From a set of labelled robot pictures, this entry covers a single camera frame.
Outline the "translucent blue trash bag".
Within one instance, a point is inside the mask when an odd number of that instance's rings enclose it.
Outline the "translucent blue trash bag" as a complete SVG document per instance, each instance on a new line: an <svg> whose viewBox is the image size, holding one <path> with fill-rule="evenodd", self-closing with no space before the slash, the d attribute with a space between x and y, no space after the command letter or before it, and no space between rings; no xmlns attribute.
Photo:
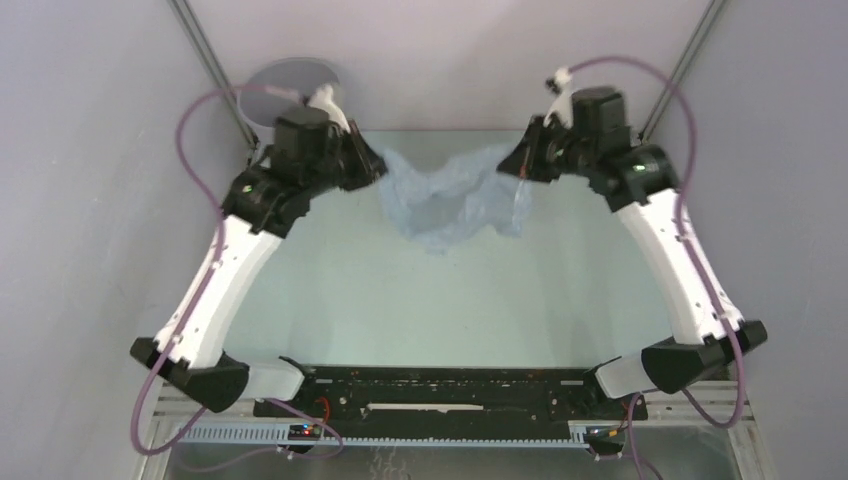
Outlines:
<svg viewBox="0 0 848 480"><path fill-rule="evenodd" d="M511 151L506 144L486 146L422 171L401 153L384 149L387 173L377 182L384 215L399 234L433 253L486 227L518 237L531 211L533 187L497 171Z"/></svg>

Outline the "grey plastic trash bin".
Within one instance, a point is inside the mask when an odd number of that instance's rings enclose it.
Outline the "grey plastic trash bin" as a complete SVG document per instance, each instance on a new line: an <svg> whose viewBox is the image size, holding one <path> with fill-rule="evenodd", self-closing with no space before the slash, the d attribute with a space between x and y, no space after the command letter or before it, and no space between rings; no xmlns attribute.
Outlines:
<svg viewBox="0 0 848 480"><path fill-rule="evenodd" d="M310 57L277 60L256 71L237 94L238 112L257 137L264 137L273 133L279 116L324 85L341 85L327 62Z"/></svg>

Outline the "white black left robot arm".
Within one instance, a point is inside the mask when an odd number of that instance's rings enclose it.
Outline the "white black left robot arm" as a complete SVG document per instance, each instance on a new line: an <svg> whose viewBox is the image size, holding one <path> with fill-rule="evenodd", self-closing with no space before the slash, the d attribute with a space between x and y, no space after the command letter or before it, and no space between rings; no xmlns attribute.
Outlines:
<svg viewBox="0 0 848 480"><path fill-rule="evenodd" d="M153 337L137 338L131 356L206 410L220 413L242 399L277 399L292 416L316 403L307 370L279 357L245 362L224 343L264 264L314 198L366 188L387 171L356 124L332 103L295 107L275 121L274 140L231 183L216 208L221 232L172 319Z"/></svg>

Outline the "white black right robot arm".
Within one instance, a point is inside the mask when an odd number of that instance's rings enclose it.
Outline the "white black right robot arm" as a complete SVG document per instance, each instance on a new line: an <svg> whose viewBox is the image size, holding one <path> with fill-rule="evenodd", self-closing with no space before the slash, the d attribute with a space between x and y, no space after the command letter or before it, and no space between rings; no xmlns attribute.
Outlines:
<svg viewBox="0 0 848 480"><path fill-rule="evenodd" d="M664 150L632 145L622 92L611 86L555 91L548 113L532 117L498 172L540 183L586 178L636 241L670 310L671 337L587 372L583 408L606 418L625 396L673 394L710 376L737 352L764 344L768 333L762 321L744 319L723 292L687 212L676 208L679 180Z"/></svg>

